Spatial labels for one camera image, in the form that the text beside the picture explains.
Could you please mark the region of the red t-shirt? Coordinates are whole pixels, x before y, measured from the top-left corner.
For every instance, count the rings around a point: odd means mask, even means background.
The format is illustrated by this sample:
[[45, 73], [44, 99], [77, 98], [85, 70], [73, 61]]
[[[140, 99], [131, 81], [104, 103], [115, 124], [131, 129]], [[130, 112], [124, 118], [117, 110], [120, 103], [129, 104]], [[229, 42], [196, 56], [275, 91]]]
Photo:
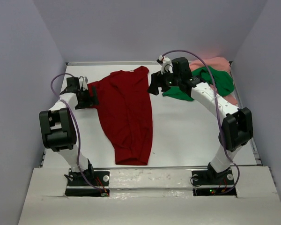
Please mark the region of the red t-shirt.
[[104, 134], [111, 142], [117, 165], [147, 165], [153, 142], [152, 106], [148, 90], [149, 69], [116, 71], [88, 83], [96, 89], [94, 106]]

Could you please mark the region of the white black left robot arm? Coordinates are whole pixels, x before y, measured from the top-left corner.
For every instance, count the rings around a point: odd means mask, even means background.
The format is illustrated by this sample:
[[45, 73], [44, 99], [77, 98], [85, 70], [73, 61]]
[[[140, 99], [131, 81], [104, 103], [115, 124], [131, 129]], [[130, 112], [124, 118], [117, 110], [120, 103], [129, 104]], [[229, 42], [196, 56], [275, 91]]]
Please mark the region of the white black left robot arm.
[[69, 164], [73, 180], [83, 185], [94, 181], [95, 173], [89, 159], [81, 153], [81, 135], [74, 110], [85, 109], [99, 104], [95, 87], [88, 89], [86, 77], [68, 74], [67, 85], [57, 93], [51, 82], [51, 90], [58, 98], [47, 111], [39, 113], [39, 122], [43, 145], [61, 155]]

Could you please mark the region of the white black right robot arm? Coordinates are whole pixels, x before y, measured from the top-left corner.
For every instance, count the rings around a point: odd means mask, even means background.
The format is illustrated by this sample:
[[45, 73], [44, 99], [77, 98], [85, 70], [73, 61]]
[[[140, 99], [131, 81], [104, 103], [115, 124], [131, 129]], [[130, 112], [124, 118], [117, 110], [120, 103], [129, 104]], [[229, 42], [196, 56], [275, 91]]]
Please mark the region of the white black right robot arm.
[[226, 101], [215, 92], [215, 88], [210, 87], [205, 78], [193, 75], [185, 57], [170, 60], [161, 55], [157, 62], [162, 68], [151, 75], [148, 93], [158, 95], [171, 87], [179, 87], [217, 118], [219, 149], [207, 169], [200, 172], [196, 179], [200, 185], [219, 183], [228, 174], [236, 153], [253, 138], [251, 111]]

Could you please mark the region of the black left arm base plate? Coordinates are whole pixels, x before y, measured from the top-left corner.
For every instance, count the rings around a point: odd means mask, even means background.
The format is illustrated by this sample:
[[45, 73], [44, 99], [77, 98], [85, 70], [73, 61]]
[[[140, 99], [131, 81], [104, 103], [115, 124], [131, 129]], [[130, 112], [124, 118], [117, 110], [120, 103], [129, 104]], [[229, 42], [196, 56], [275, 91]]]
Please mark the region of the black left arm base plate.
[[109, 197], [110, 172], [107, 170], [94, 170], [94, 176], [75, 173], [69, 170], [64, 174], [67, 179], [65, 195], [68, 197]]

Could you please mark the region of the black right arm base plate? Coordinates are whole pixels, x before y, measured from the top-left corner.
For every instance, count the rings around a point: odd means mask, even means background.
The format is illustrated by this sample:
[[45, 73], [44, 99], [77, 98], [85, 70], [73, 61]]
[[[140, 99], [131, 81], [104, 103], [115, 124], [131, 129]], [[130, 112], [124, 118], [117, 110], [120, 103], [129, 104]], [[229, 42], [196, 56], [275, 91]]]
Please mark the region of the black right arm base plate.
[[228, 169], [219, 178], [209, 178], [207, 170], [192, 171], [190, 177], [193, 196], [237, 196], [232, 170]]

